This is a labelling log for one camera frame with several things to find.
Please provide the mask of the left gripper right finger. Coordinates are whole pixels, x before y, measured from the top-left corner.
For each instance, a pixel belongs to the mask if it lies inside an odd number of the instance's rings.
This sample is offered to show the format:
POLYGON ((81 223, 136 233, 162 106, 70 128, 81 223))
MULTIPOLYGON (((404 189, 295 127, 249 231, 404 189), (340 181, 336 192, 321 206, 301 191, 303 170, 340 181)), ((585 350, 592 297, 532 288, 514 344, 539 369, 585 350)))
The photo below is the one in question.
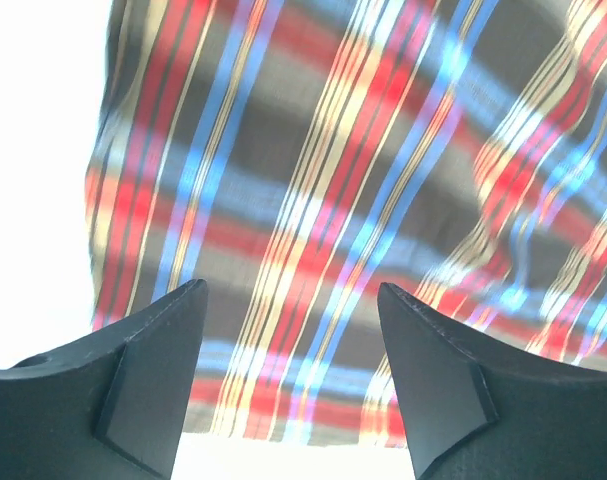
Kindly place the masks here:
POLYGON ((607 479, 607 372, 453 320, 400 287, 377 306, 418 479, 607 479))

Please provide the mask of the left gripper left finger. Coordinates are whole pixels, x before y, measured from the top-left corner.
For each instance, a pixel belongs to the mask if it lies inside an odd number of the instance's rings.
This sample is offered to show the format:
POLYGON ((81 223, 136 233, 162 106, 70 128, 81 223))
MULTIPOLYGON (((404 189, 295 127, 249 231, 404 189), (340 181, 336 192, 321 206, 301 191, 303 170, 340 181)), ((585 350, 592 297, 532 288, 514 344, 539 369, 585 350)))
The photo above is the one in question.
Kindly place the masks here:
POLYGON ((191 280, 66 345, 0 368, 0 479, 168 479, 208 302, 191 280))

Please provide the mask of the plaid long sleeve shirt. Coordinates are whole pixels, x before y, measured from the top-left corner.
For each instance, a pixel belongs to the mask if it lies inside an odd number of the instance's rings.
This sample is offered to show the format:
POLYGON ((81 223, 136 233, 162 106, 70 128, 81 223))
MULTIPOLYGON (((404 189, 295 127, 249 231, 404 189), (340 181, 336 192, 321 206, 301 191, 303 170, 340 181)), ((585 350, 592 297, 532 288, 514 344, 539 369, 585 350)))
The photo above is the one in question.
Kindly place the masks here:
POLYGON ((115 1, 95 327, 192 279, 184 429, 401 447, 379 286, 607 371, 607 1, 115 1))

